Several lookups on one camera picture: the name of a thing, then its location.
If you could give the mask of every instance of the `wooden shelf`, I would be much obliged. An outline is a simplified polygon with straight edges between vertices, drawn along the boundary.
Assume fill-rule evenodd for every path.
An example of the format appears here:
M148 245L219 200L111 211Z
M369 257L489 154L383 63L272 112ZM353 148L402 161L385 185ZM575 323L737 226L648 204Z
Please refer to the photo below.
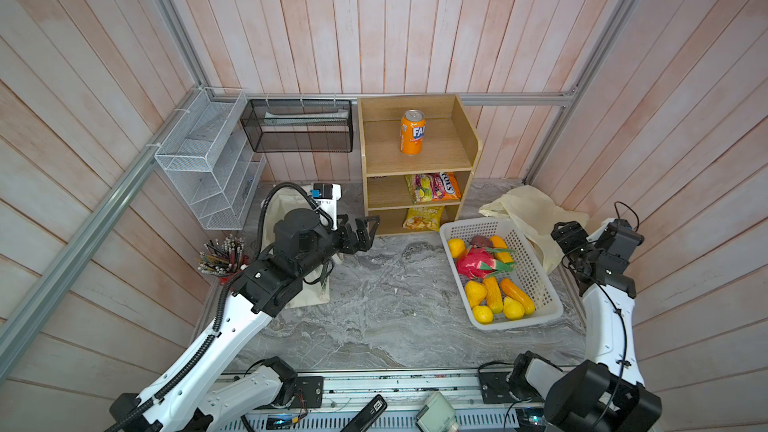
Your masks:
M400 152L400 119L408 109L424 112L422 150ZM441 223L461 212L482 152L482 141L455 94L387 96L360 99L357 104L362 153L363 197L367 216L379 216L377 235L408 234L403 228L410 207L445 206ZM406 174L453 172L461 200L414 203Z
M427 120L422 151L415 156L400 152L400 121L385 120L366 124L366 175L390 176L472 170L456 126L450 119Z
M457 206L461 200L414 202L404 176L369 177L368 210L428 206Z

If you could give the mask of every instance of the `snack bag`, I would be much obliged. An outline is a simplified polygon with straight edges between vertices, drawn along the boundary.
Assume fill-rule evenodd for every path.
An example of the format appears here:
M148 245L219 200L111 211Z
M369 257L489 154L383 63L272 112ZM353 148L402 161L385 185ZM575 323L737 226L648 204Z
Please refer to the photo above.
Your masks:
M409 230L440 230L440 217L445 206L410 207L403 228Z
M406 176L406 182L411 197L416 202L459 200L462 197L453 172L411 174Z

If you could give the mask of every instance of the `basket of fruit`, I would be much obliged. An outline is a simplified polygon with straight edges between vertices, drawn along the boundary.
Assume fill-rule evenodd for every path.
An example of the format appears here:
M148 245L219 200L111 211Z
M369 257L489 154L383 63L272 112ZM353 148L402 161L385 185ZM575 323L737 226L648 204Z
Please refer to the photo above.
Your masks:
M510 219L482 217L440 227L469 321L482 331L542 324L563 304L533 247Z

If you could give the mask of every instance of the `yellow fruit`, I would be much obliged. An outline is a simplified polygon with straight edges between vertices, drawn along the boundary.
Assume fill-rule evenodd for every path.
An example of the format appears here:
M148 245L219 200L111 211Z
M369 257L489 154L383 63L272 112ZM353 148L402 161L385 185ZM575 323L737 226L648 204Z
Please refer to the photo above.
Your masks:
M491 237L491 244L493 244L494 248L509 248L504 239L498 235ZM496 252L493 256L496 257L496 260L504 262L504 264L512 264L514 262L509 252Z
M504 303L502 302L502 291L498 289L496 277L486 277L482 283L488 291L488 295L485 296L485 303L488 304L494 314L500 314L504 310Z
M475 316L475 320L481 324L490 324L493 322L493 312L485 305L475 305L472 308L472 315Z
M517 302L513 298L504 297L504 316L511 321L516 321L519 318L523 318L525 315L525 309L523 304Z
M509 280L508 278L503 278L502 283L499 285L502 287L502 290L508 297L511 297L517 302L520 302L521 304L523 304L523 308L525 309L526 315L530 315L533 312L535 312L536 307L534 306L531 298L525 292L523 292L520 289L520 287L515 285L511 280Z
M467 295L467 302L469 302L469 307L473 308L475 305L480 305L480 302L483 301L485 295L488 293L488 290L485 288L485 285L479 282L469 281L464 286L464 292Z
M466 252L464 241L460 238L452 238L448 241L448 248L451 250L451 257L460 258Z

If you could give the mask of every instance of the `gray marble table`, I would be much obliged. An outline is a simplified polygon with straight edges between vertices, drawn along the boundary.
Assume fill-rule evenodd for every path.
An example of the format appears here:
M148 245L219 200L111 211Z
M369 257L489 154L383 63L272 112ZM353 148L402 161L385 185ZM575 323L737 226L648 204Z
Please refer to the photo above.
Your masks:
M462 218L517 185L509 180L475 182ZM255 239L260 186L244 230ZM342 186L339 213L362 216L362 185ZM330 277L328 304L283 310L236 356L228 371L281 356L297 370L470 368L490 360L514 360L532 350L556 364L584 356L584 326L562 276L550 279L563 302L563 316L536 327L483 332L467 319L434 232L377 238L373 248L345 256Z

